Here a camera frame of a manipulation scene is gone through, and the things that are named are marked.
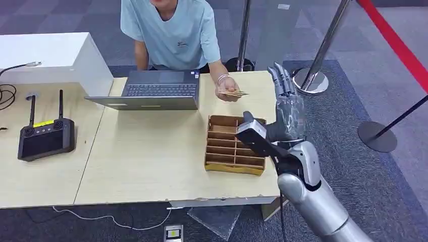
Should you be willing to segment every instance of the robotic arm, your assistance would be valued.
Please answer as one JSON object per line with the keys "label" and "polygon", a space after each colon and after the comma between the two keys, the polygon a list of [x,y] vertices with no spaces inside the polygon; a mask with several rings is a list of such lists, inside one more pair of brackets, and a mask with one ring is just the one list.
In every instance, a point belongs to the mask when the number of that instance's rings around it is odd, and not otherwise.
{"label": "robotic arm", "polygon": [[322,241],[372,241],[349,217],[319,169],[318,154],[305,140],[303,99],[279,64],[268,68],[275,85],[276,121],[263,126],[248,111],[236,137],[255,153],[272,158],[278,187]]}

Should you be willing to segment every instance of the stanchion post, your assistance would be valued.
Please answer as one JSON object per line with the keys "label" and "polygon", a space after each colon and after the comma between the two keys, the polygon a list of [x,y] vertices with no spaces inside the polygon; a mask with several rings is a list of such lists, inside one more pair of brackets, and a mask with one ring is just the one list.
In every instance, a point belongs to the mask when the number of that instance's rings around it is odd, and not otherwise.
{"label": "stanchion post", "polygon": [[245,49],[248,39],[248,24],[250,22],[251,0],[245,0],[244,14],[242,16],[241,39],[239,41],[238,57],[234,57],[226,62],[229,72],[254,71],[254,63],[245,58]]}
{"label": "stanchion post", "polygon": [[246,0],[244,7],[244,15],[242,17],[241,40],[239,41],[238,60],[236,63],[236,69],[239,72],[242,72],[244,69],[245,49],[247,47],[248,39],[248,23],[250,22],[250,6],[251,0]]}
{"label": "stanchion post", "polygon": [[335,37],[336,30],[340,26],[341,19],[345,13],[346,7],[351,0],[342,0],[337,8],[336,14],[333,17],[332,23],[324,37],[315,59],[310,68],[302,68],[298,70],[294,77],[293,82],[301,93],[308,95],[320,94],[327,90],[329,80],[320,72],[321,65],[330,48],[331,43]]}
{"label": "stanchion post", "polygon": [[392,121],[388,126],[373,121],[363,122],[358,127],[360,140],[369,148],[379,152],[387,153],[395,150],[397,147],[397,138],[391,131],[391,128],[427,101],[428,95]]}

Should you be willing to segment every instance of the yellow label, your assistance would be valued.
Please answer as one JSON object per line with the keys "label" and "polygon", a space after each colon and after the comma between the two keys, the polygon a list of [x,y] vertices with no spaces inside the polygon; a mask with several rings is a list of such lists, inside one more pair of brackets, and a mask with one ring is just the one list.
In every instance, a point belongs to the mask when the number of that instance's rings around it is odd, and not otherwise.
{"label": "yellow label", "polygon": [[45,121],[45,122],[33,124],[33,128],[40,127],[40,126],[45,126],[45,125],[50,125],[50,124],[53,124],[53,123],[54,123],[53,120],[49,120],[49,121]]}

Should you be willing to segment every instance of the red rope barrier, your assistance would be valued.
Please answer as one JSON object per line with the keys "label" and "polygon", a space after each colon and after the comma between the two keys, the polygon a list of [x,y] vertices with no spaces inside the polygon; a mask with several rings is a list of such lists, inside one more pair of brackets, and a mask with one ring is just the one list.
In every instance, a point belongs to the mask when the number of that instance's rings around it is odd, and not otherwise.
{"label": "red rope barrier", "polygon": [[401,62],[403,62],[425,92],[428,92],[428,71],[423,67],[422,63],[420,63],[413,52],[401,40],[370,0],[358,0],[358,2],[388,42],[389,46],[397,54],[398,58],[400,58]]}

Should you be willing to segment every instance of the cardboard organizer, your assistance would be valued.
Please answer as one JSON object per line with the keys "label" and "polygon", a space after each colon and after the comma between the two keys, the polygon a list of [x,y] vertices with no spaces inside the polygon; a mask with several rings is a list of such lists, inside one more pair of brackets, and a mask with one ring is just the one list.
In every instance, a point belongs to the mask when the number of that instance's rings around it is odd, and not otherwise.
{"label": "cardboard organizer", "polygon": [[[266,120],[257,120],[263,125]],[[212,115],[208,121],[205,170],[261,175],[265,157],[260,157],[235,138],[243,117]]]}

